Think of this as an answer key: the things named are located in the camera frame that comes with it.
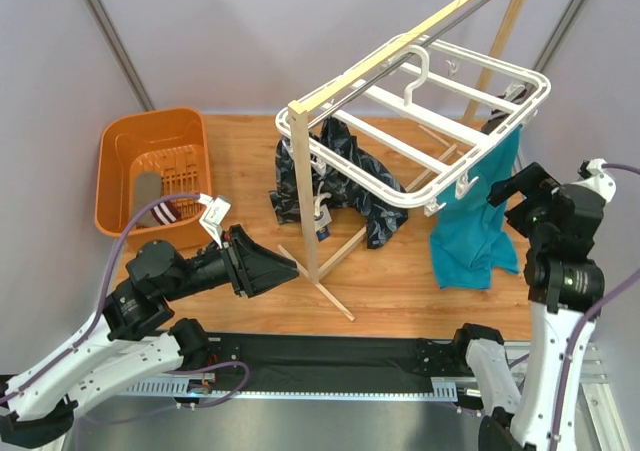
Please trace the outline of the teal cloth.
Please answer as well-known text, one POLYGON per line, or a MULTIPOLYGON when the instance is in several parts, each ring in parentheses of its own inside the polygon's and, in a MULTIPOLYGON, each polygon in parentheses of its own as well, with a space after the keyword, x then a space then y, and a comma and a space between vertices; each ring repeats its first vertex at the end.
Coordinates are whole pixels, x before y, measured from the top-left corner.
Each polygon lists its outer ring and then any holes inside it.
POLYGON ((506 204, 494 207, 487 197, 494 183, 512 175, 520 134, 516 128, 471 168, 469 176, 476 182, 462 199, 455 197, 454 186, 440 195, 445 207, 437 213, 429 237, 439 288, 487 290, 494 269, 519 272, 514 244, 503 229, 506 204))

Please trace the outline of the white clip hanger frame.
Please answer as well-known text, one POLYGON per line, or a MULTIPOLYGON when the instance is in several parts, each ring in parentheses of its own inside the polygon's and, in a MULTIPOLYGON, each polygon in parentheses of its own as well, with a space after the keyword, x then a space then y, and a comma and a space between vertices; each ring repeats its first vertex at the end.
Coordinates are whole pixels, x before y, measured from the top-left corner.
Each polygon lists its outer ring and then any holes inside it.
POLYGON ((362 96, 373 100, 396 112, 398 115, 422 125, 431 131, 467 145, 468 150, 464 152, 460 158, 451 164, 447 164, 443 158, 429 156, 340 109, 334 113, 339 120, 421 165, 426 170, 434 173, 435 178, 416 191, 395 191, 315 140, 310 142, 309 149, 312 156, 311 163, 318 172, 322 172, 327 166, 331 166, 386 203, 404 209, 422 207, 424 213, 427 216, 431 216, 445 207, 445 203, 439 200, 439 196, 448 187, 455 187, 455 197, 458 200, 467 194, 476 182, 474 178, 468 176, 471 168, 494 150, 516 128, 527 124, 549 95, 551 83, 547 77, 539 72, 489 57, 442 40, 436 40, 423 51, 419 50, 417 46, 411 46, 409 50, 409 53, 414 53, 420 57, 421 64, 416 66, 405 63, 399 66, 398 69, 400 71, 413 77, 413 81, 405 87, 403 95, 398 96, 379 86, 373 85, 364 91, 362 96), (434 73, 429 70, 430 57, 428 53, 430 51, 436 51, 449 57, 459 58, 463 61, 479 65, 484 69, 506 75, 512 79, 512 83, 527 86, 529 88, 528 97, 521 105, 515 105, 499 99, 498 96, 474 89, 434 73), (460 96, 482 103, 492 109, 498 108, 505 110, 509 112, 509 116, 496 127, 491 134, 485 135, 468 125, 454 121, 414 103, 413 93, 424 83, 434 84, 460 96))

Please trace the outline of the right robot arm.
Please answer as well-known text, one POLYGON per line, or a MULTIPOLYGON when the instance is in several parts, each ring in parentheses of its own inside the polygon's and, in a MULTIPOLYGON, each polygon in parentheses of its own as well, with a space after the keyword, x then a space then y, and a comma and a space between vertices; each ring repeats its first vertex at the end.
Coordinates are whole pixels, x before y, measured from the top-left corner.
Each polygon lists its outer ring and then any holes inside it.
POLYGON ((517 385, 500 332, 466 323, 453 350, 473 374, 483 404, 481 450, 573 450, 574 416, 584 356, 605 291, 589 257, 616 183, 603 159, 582 163, 579 180, 561 184, 533 163, 494 183, 497 207, 511 196, 507 223, 529 242, 523 271, 529 287, 532 339, 523 385, 517 385))

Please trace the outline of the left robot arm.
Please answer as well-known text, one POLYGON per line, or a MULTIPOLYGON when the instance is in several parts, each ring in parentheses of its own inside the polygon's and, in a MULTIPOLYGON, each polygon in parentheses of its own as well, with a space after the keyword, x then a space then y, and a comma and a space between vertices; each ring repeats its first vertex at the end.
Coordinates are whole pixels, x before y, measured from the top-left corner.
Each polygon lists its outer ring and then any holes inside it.
POLYGON ((208 373, 212 344, 193 318, 169 321, 169 304, 229 284, 238 296, 261 295, 298 277, 296 263, 256 244, 239 225, 191 258, 167 241, 145 244, 126 265, 128 277, 101 310, 60 348, 3 384, 1 440, 36 449, 65 435, 74 421, 109 397, 160 373, 208 373))

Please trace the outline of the grey maroon striped sock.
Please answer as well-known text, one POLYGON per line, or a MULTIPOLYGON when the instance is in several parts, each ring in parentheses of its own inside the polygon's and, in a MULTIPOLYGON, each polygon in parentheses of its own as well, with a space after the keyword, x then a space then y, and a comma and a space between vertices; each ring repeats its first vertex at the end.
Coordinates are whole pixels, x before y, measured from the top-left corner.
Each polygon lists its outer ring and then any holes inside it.
MULTIPOLYGON (((162 177, 154 172, 140 173, 134 180, 132 215, 137 215, 145 206, 162 196, 162 177)), ((169 225, 179 221, 181 217, 181 212, 172 202, 162 202, 147 210, 137 220, 137 225, 143 228, 169 225)))

